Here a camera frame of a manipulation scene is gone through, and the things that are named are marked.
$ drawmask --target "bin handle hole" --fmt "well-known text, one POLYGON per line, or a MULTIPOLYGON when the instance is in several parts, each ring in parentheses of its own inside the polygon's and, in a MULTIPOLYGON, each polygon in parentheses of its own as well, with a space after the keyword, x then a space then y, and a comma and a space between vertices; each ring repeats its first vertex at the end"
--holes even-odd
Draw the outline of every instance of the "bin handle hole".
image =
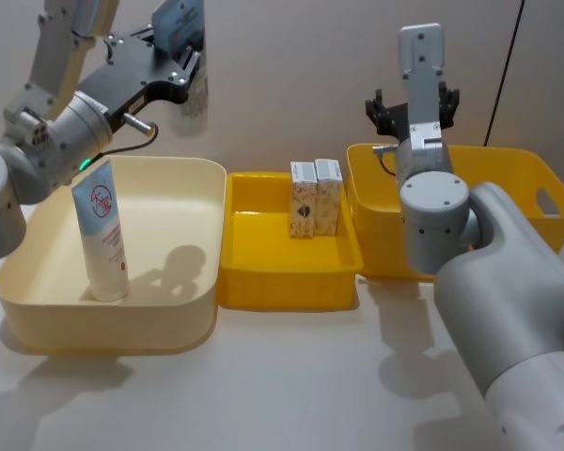
POLYGON ((560 215, 560 209, 557 203, 545 188, 539 188, 537 190, 537 205, 546 218, 556 218, 560 215))

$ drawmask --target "table surface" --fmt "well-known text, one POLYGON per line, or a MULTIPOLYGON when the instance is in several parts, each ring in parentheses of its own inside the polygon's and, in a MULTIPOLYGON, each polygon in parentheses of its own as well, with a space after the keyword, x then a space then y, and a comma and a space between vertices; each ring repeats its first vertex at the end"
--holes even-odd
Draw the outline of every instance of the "table surface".
POLYGON ((355 287, 350 312, 220 309, 158 357, 26 353, 0 305, 0 451, 499 449, 432 286, 355 287))

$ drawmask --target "yellow plastic tray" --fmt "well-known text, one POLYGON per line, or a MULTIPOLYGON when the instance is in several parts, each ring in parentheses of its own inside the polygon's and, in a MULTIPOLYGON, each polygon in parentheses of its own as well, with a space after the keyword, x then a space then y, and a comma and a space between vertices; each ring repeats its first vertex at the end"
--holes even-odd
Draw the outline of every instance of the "yellow plastic tray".
POLYGON ((130 294, 93 300, 71 188, 61 188, 36 208, 0 270, 8 325, 32 350, 179 352, 214 327, 225 169, 199 159, 111 161, 130 294))
POLYGON ((327 311, 353 307, 363 262, 342 197, 337 235, 289 236, 290 176, 236 173, 227 178, 218 302, 243 310, 327 311))
MULTIPOLYGON (((558 252, 564 244, 564 184, 534 153, 518 148, 450 146, 457 175, 470 187, 491 181, 514 199, 545 241, 558 252), (559 214, 546 214, 539 196, 549 196, 559 214)), ((372 144, 347 150, 349 204, 367 277, 421 278, 405 259, 400 201, 395 178, 381 168, 372 144)), ((395 167, 389 155, 385 163, 395 167)))

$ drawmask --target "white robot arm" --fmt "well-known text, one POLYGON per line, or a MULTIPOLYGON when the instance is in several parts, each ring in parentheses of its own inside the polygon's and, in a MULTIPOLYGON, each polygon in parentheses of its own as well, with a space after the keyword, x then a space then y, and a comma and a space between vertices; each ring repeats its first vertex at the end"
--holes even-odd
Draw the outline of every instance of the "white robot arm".
POLYGON ((402 135, 398 148, 375 151, 397 152, 408 261, 436 274, 437 308, 510 449, 564 450, 564 263, 500 187, 470 191, 452 173, 439 120, 443 47, 438 23, 403 28, 407 120, 380 94, 367 102, 381 134, 402 135), (381 125, 393 115, 399 123, 381 125))
MULTIPOLYGON (((154 127, 134 116, 149 102, 187 100, 202 50, 200 39, 188 41, 174 59, 155 48, 151 25, 109 34, 118 0, 45 0, 44 7, 29 81, 4 110, 0 257, 24 238, 20 205, 37 204, 71 182, 80 164, 96 157, 123 125, 151 136, 154 127), (97 37, 107 45, 106 64, 78 85, 97 37)), ((194 11, 178 13, 192 14, 179 22, 195 26, 194 11)))

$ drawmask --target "green led light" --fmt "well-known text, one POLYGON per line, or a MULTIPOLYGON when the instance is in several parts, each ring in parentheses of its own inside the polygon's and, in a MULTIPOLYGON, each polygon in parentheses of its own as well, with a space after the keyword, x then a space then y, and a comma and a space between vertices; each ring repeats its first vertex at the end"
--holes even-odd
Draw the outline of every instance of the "green led light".
POLYGON ((84 162, 79 165, 79 171, 82 172, 85 170, 88 166, 90 166, 90 163, 92 163, 92 159, 86 158, 84 162))

